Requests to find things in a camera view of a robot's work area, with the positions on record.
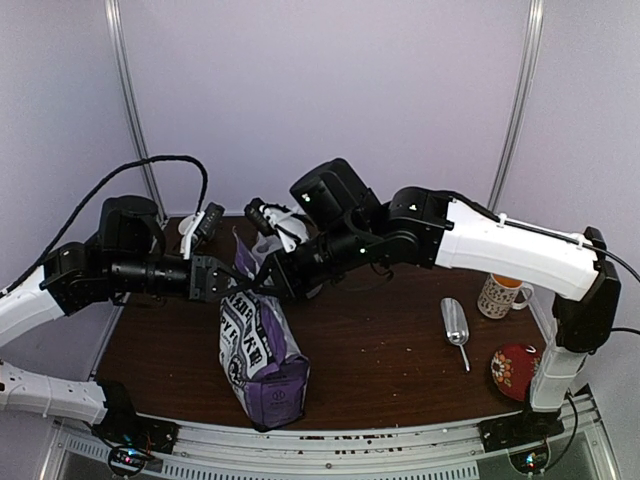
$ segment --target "white mug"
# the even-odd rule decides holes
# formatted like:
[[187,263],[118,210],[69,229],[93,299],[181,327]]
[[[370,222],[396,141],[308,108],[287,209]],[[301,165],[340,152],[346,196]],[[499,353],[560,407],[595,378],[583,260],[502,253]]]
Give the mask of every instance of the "white mug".
[[[516,302],[518,293],[522,292],[524,301]],[[489,274],[478,297],[478,309],[485,317],[504,318],[509,310],[522,310],[533,297],[533,286],[513,278]]]

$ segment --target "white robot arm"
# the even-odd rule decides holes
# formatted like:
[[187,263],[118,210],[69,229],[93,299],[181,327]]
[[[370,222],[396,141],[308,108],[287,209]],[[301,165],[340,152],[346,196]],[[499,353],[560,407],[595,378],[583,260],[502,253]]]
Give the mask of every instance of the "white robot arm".
[[[556,342],[544,352],[525,410],[480,425],[483,438],[490,438],[485,448],[507,448],[557,433],[567,389],[585,356],[607,340],[620,293],[613,265],[598,253],[606,246],[597,230],[540,235],[538,227],[495,216],[455,192],[418,187],[404,188],[380,204],[341,159],[309,172],[291,193],[307,217],[259,199],[245,209],[259,231],[277,234],[283,243],[251,279],[214,257],[193,253],[194,234],[209,225],[207,218],[219,219],[220,208],[186,224],[182,256],[173,256],[149,253],[157,235],[150,226],[155,210],[149,200],[109,199],[94,237],[52,252],[25,282],[0,298],[0,346],[37,325],[125,292],[214,302],[253,289],[293,300],[306,299],[325,281],[339,280],[367,263],[480,270],[553,290],[558,321]],[[309,220],[320,232],[313,238],[305,226]],[[229,288],[227,277],[236,286]],[[80,419],[114,441],[152,428],[135,414],[121,386],[52,379],[7,363],[0,365],[3,409]],[[153,428],[171,436],[176,427]]]

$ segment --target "white wall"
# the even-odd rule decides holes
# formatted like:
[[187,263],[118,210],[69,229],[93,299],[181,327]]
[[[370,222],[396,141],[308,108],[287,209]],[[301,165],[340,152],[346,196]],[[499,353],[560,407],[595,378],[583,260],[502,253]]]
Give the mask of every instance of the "white wall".
[[[569,231],[602,230],[640,268],[640,3],[547,0],[538,69],[500,209]],[[623,282],[616,325],[640,328]],[[586,370],[623,478],[640,471],[640,339],[615,333]]]
[[[486,202],[518,76],[529,2],[122,2],[152,154],[188,152],[210,197],[242,211],[292,202],[313,166],[347,158],[381,200],[408,184]],[[189,212],[197,174],[157,174]]]
[[[40,254],[73,208],[108,171],[134,158],[104,4],[5,0],[0,13],[0,284]],[[97,227],[102,199],[144,194],[124,174],[92,201],[66,241]],[[89,308],[0,350],[24,368],[86,379],[112,311]],[[0,478],[34,478],[47,421],[0,413]]]

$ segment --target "wooden table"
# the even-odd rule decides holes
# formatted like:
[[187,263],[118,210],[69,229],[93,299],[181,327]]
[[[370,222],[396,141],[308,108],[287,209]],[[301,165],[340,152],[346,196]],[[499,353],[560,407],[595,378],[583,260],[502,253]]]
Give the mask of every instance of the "wooden table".
[[[251,245],[255,231],[225,219],[203,249],[231,263],[236,226]],[[177,222],[167,230],[177,242]],[[311,362],[306,417],[291,429],[358,429],[424,425],[519,410],[493,384],[489,363],[503,343],[541,348],[529,310],[485,319],[475,306],[485,275],[464,270],[394,267],[389,284],[353,293],[327,285],[312,301],[284,307]],[[345,288],[379,282],[353,272]],[[462,303],[471,338],[464,372],[460,351],[444,336],[440,300]],[[130,302],[149,303],[132,296]],[[161,308],[126,307],[102,359],[98,378],[118,380],[143,413],[192,422],[250,427],[218,363],[219,304],[169,299]]]

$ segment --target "purple bag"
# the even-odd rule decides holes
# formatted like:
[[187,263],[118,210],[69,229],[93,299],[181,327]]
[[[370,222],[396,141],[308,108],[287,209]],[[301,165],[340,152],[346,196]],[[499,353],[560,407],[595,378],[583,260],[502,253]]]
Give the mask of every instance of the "purple bag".
[[[253,277],[262,258],[234,235],[235,267]],[[220,364],[254,428],[266,431],[300,418],[309,360],[300,353],[278,299],[237,293],[222,300],[220,322]]]

